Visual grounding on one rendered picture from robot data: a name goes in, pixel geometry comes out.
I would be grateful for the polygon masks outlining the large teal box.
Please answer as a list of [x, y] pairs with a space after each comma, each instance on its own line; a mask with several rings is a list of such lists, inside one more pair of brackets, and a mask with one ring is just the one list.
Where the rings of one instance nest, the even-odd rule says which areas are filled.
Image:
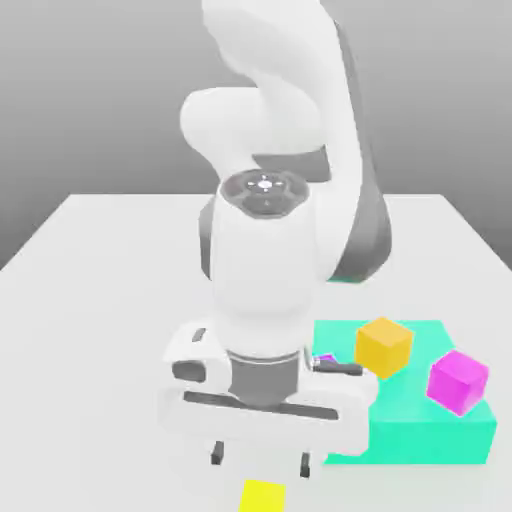
[[379, 393], [369, 409], [369, 447], [360, 456], [331, 453], [334, 465], [484, 464], [497, 420], [484, 399], [489, 371], [460, 355], [471, 372], [461, 389], [467, 401], [459, 416], [427, 396], [432, 366], [455, 350], [439, 320], [401, 320], [413, 333], [409, 364], [379, 381]]

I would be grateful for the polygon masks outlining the small yellow cube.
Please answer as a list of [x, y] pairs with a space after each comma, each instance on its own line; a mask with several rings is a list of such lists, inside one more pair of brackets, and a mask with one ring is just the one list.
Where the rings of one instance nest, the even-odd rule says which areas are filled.
[[238, 512], [284, 512], [285, 500], [285, 485], [259, 480], [246, 480]]

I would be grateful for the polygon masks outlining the small magenta cube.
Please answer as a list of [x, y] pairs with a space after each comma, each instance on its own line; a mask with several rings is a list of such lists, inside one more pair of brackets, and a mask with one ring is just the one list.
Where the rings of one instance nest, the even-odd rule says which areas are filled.
[[488, 378], [487, 365], [451, 350], [431, 366], [426, 396], [462, 417], [481, 401]]

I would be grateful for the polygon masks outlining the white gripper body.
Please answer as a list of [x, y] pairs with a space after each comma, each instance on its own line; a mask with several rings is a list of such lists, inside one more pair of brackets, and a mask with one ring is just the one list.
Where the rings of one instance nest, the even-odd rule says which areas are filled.
[[304, 372], [298, 392], [278, 406], [256, 409], [202, 385], [172, 386], [159, 393], [158, 415], [168, 431], [185, 436], [358, 456], [368, 449], [378, 392], [371, 372]]

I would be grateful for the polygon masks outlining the small orange cube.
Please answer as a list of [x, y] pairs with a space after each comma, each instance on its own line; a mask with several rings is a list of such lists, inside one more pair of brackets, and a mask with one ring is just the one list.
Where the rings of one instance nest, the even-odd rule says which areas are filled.
[[377, 318], [357, 330], [354, 360], [387, 379], [408, 365], [413, 339], [414, 333], [403, 325]]

